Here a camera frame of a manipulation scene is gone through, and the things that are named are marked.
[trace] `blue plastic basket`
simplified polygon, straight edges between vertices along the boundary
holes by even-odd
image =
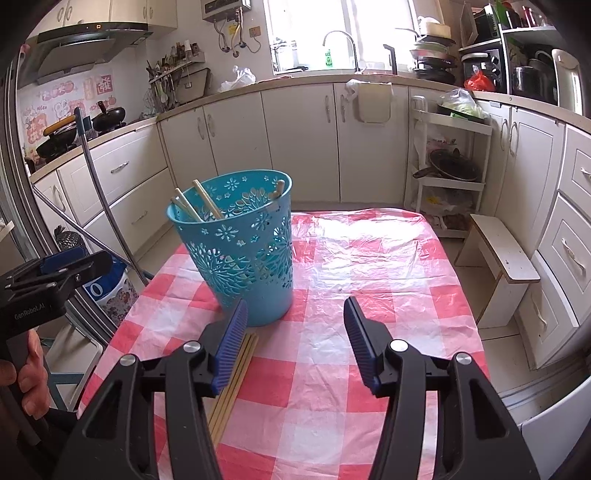
[[[283,195],[269,202],[278,180]],[[191,258],[222,307],[241,297],[248,326],[281,318],[293,299],[291,178],[274,170],[247,170],[202,182],[226,218],[216,220],[194,188],[183,192],[197,223],[176,205],[167,209]]]

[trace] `utensil rack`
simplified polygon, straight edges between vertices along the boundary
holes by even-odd
[[[418,182],[417,189],[417,205],[415,211],[421,212],[421,202],[423,200],[423,187],[441,187],[446,189],[470,190],[478,193],[476,200],[476,208],[474,213],[480,210],[480,203],[482,201],[482,192],[486,184],[486,171],[488,169],[488,160],[491,151],[491,136],[492,127],[490,125],[479,124],[463,118],[454,118],[448,115],[441,115],[439,113],[429,112],[427,99],[421,95],[415,95],[411,98],[411,118],[415,122],[415,132],[413,145],[418,154],[418,169],[427,168],[430,166],[427,160],[427,131],[429,125],[442,125],[444,127],[458,128],[470,132],[468,136],[468,146],[466,156],[472,158],[474,155],[474,137],[476,134],[486,136],[486,150],[485,158],[482,167],[482,177],[480,181],[461,181],[445,179],[441,177],[423,177],[414,179],[413,174],[417,168],[408,162],[407,178],[409,181]],[[467,231],[454,229],[434,229],[439,237],[444,238],[466,238]]]

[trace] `drawer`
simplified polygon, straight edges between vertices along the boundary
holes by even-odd
[[[556,276],[579,323],[591,310],[591,225],[561,195],[540,243],[540,253]]]
[[[570,339],[579,323],[566,295],[539,252],[531,262],[540,282],[531,284],[517,309],[534,354],[535,366],[541,368]]]
[[[110,205],[166,168],[156,125],[109,140],[90,153]],[[57,172],[78,222],[87,224],[102,207],[84,156],[70,160]]]
[[[591,218],[591,136],[570,125],[559,189]]]
[[[131,190],[111,206],[117,225],[133,253],[168,222],[166,208],[173,192],[173,181],[166,169]],[[123,249],[104,212],[86,225],[85,230],[123,255]]]

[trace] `window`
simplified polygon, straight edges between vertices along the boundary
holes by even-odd
[[[265,0],[265,10],[277,73],[300,66],[326,70],[327,50],[333,69],[353,68],[353,49],[345,35],[330,34],[322,46],[331,30],[344,30],[353,37],[361,68],[390,69],[384,44],[396,48],[399,69],[406,70],[413,62],[414,35],[396,30],[415,29],[409,0]]]

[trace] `dish soap bottle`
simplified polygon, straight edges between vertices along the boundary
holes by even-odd
[[[326,50],[326,67],[332,68],[332,56],[330,56],[330,49]]]

